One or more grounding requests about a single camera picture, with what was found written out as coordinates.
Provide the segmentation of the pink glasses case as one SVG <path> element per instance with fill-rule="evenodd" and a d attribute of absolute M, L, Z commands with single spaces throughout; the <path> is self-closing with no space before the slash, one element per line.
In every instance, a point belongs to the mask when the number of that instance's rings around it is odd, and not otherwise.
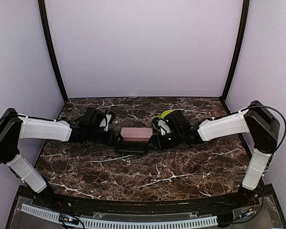
<path fill-rule="evenodd" d="M 124 141 L 148 142 L 152 135 L 153 130 L 151 128 L 125 127 L 121 129 L 121 136 Z"/>

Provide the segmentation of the black glasses case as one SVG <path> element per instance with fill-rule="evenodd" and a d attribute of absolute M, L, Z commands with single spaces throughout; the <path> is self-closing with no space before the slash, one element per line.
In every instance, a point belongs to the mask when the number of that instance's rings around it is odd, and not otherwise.
<path fill-rule="evenodd" d="M 120 155 L 145 155 L 148 146 L 144 142 L 123 141 L 114 145 L 114 151 Z"/>

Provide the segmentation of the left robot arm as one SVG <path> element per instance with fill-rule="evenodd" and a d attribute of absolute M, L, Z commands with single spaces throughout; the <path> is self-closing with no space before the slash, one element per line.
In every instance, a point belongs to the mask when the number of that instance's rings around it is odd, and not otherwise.
<path fill-rule="evenodd" d="M 114 118 L 113 112 L 102 112 L 91 107 L 74 121 L 32 117 L 9 108 L 0 118 L 0 165 L 7 165 L 23 183 L 39 194 L 41 203 L 47 208 L 54 208 L 58 204 L 57 196 L 50 192 L 47 181 L 20 153 L 19 140 L 46 139 L 114 146 L 123 140 L 119 131 L 109 128 Z"/>

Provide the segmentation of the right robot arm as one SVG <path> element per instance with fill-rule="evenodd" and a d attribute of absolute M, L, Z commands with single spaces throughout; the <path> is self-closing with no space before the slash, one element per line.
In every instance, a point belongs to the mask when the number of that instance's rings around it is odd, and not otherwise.
<path fill-rule="evenodd" d="M 162 150 L 179 144 L 193 146 L 224 136 L 249 133 L 254 142 L 254 150 L 241 184 L 243 189 L 234 195 L 234 203 L 244 207 L 251 201 L 251 191 L 267 172 L 274 154 L 285 139 L 279 137 L 280 122 L 272 112 L 281 114 L 275 108 L 255 100 L 239 111 L 207 118 L 193 126 L 182 111 L 165 111 L 161 117 L 153 119 L 153 126 L 159 133 L 152 135 L 149 143 L 154 149 Z"/>

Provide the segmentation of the green plate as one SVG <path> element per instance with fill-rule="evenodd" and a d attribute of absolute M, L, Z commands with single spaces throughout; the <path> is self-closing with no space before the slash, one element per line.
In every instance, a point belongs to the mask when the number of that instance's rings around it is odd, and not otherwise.
<path fill-rule="evenodd" d="M 152 120 L 152 124 L 153 124 L 153 127 L 155 130 L 157 130 L 158 132 L 161 131 L 161 128 L 159 126 L 159 121 L 162 120 L 163 121 L 163 118 L 162 118 L 162 115 L 158 115 L 157 117 L 155 117 L 153 120 Z"/>

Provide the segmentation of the green bowl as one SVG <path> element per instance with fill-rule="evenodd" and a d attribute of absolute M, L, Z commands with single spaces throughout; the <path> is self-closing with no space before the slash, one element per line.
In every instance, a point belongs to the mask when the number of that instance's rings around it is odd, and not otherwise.
<path fill-rule="evenodd" d="M 162 112 L 162 114 L 160 115 L 160 118 L 164 119 L 165 116 L 167 116 L 168 114 L 174 112 L 174 110 L 166 110 L 164 112 Z"/>

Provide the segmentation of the black table front rail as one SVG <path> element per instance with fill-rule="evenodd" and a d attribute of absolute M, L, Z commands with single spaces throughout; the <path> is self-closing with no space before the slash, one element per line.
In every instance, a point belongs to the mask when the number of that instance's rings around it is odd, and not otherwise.
<path fill-rule="evenodd" d="M 28 192 L 32 202 L 38 206 L 48 207 L 64 213 L 72 213 L 76 216 L 92 216 L 94 213 L 109 214 L 174 214 L 186 212 L 198 212 L 200 216 L 205 214 L 219 215 L 232 220 L 232 212 L 237 208 L 253 206 L 258 209 L 262 203 L 264 191 L 258 189 L 253 193 L 232 193 L 208 198 L 173 200 L 173 201 L 114 201 L 97 200 L 88 198 L 71 197 L 61 194 L 51 194 L 50 197 L 40 197 Z"/>

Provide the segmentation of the left black frame post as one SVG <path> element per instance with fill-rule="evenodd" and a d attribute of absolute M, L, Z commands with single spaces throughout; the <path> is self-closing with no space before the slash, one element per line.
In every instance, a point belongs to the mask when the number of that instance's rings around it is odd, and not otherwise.
<path fill-rule="evenodd" d="M 67 102 L 69 100 L 69 98 L 67 96 L 67 92 L 66 92 L 66 89 L 65 89 L 65 86 L 63 83 L 61 72 L 59 70 L 59 65 L 58 65 L 58 61 L 56 58 L 56 53 L 54 50 L 54 45 L 53 45 L 53 41 L 52 41 L 52 37 L 51 37 L 50 25 L 49 25 L 48 16 L 47 16 L 47 10 L 46 10 L 46 1 L 38 0 L 38 6 L 39 6 L 40 17 L 41 17 L 42 29 L 43 29 L 43 33 L 44 33 L 44 37 L 45 37 L 45 41 L 46 41 L 47 50 L 48 50 L 48 54 L 50 57 L 52 69 L 54 72 L 54 76 L 55 76 L 57 85 L 59 87 L 62 99 L 64 102 Z"/>

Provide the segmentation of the black frame post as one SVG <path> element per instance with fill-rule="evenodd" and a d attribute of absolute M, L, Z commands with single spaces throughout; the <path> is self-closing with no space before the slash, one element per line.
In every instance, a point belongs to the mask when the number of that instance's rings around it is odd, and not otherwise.
<path fill-rule="evenodd" d="M 250 5 L 250 0 L 243 0 L 243 5 L 242 5 L 242 10 L 241 10 L 241 16 L 240 16 L 240 22 L 239 22 L 239 28 L 238 28 L 238 33 L 237 33 L 237 38 L 235 42 L 235 48 L 229 68 L 229 72 L 227 75 L 227 79 L 225 82 L 225 86 L 222 92 L 222 95 L 220 96 L 220 99 L 225 103 L 227 101 L 227 97 L 229 94 L 229 91 L 232 86 L 233 78 L 236 72 L 236 67 L 238 64 L 242 44 L 243 44 L 243 39 L 245 35 L 245 28 L 247 24 L 247 18 L 248 18 L 248 12 L 249 12 L 249 5 Z"/>
<path fill-rule="evenodd" d="M 40 17 L 41 17 L 42 29 L 43 29 L 43 33 L 44 33 L 44 37 L 45 37 L 45 41 L 46 41 L 47 50 L 48 50 L 48 54 L 50 57 L 52 69 L 54 72 L 54 76 L 55 76 L 57 85 L 59 87 L 62 99 L 64 102 L 67 102 L 69 100 L 69 98 L 67 96 L 67 92 L 66 92 L 66 89 L 65 89 L 65 86 L 63 83 L 61 72 L 59 70 L 59 65 L 58 65 L 58 61 L 56 58 L 56 53 L 54 50 L 54 45 L 53 45 L 53 41 L 52 41 L 52 37 L 51 37 L 50 25 L 49 25 L 48 16 L 47 16 L 47 10 L 46 10 L 46 1 L 38 0 L 38 6 L 39 6 Z"/>

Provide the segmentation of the right black frame post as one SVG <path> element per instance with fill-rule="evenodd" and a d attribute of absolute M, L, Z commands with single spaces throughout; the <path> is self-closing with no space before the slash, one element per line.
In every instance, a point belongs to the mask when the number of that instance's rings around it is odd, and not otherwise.
<path fill-rule="evenodd" d="M 243 5 L 242 5 L 242 10 L 241 10 L 241 16 L 240 16 L 240 22 L 239 22 L 239 28 L 238 28 L 238 33 L 237 33 L 237 38 L 235 42 L 235 48 L 229 68 L 229 72 L 227 75 L 227 79 L 225 82 L 225 86 L 222 92 L 222 95 L 220 96 L 220 99 L 225 103 L 227 101 L 227 97 L 229 94 L 229 91 L 232 86 L 233 78 L 236 72 L 236 67 L 238 64 L 242 44 L 243 44 L 243 39 L 245 35 L 245 28 L 247 24 L 247 18 L 248 18 L 248 12 L 249 12 L 249 5 L 250 5 L 250 0 L 243 0 Z"/>

